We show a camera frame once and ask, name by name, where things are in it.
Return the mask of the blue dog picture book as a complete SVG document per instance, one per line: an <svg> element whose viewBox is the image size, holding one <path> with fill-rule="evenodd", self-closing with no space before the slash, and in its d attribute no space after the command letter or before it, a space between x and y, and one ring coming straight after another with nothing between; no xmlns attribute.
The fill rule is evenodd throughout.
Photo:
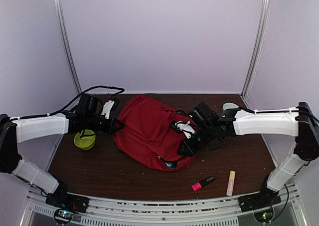
<svg viewBox="0 0 319 226"><path fill-rule="evenodd" d="M167 161L161 156L158 156L158 159L161 160L171 170L175 170L177 168L178 161Z"/></svg>

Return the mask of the red student backpack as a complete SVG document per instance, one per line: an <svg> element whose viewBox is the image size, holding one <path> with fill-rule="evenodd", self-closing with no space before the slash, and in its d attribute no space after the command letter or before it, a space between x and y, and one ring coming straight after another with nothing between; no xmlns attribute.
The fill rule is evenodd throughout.
<svg viewBox="0 0 319 226"><path fill-rule="evenodd" d="M184 113L145 95L138 95L123 107L118 119L124 128L113 135L119 150L146 167L163 172L178 171L191 164L195 157L177 153L184 134L175 132L172 121L190 121ZM167 161L178 161L175 170L169 169L158 156Z"/></svg>

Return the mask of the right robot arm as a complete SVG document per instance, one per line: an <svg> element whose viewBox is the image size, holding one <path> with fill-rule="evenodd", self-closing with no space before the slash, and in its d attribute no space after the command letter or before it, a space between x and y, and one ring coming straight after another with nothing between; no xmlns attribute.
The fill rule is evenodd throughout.
<svg viewBox="0 0 319 226"><path fill-rule="evenodd" d="M192 157L211 141L225 137L275 134L295 138L288 156L265 178L255 197L262 207L267 206L303 166L319 157L319 121L305 102L279 110L251 110L225 103L221 115L201 102L187 116L190 120L186 123L171 124L172 129L185 135L177 150L182 156Z"/></svg>

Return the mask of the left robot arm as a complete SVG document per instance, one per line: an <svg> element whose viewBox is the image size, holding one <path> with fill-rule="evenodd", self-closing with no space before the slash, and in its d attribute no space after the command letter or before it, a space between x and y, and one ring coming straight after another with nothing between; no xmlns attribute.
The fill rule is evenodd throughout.
<svg viewBox="0 0 319 226"><path fill-rule="evenodd" d="M120 103L119 99L111 97L101 112L97 112L99 102L98 97L83 94L72 110L16 118L1 114L0 171L40 188L61 208L69 207L72 198L67 193L67 186L20 155L18 145L32 139L73 133L78 133L79 139L84 141L92 139L99 131L113 135L123 129L123 123L111 116Z"/></svg>

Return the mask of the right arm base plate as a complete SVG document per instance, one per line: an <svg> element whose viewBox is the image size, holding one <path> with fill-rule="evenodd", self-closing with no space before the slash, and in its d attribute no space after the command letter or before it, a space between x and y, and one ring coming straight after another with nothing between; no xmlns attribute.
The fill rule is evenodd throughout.
<svg viewBox="0 0 319 226"><path fill-rule="evenodd" d="M241 212L255 211L262 208L269 208L281 202L281 198L273 193L255 193L244 195L238 198Z"/></svg>

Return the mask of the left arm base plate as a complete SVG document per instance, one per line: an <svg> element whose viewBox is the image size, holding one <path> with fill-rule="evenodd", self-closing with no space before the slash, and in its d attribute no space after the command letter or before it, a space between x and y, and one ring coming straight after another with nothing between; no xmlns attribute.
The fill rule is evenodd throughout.
<svg viewBox="0 0 319 226"><path fill-rule="evenodd" d="M72 213L86 213L89 199L83 196L67 194L65 203L59 203L58 200L53 199L51 196L46 197L45 203Z"/></svg>

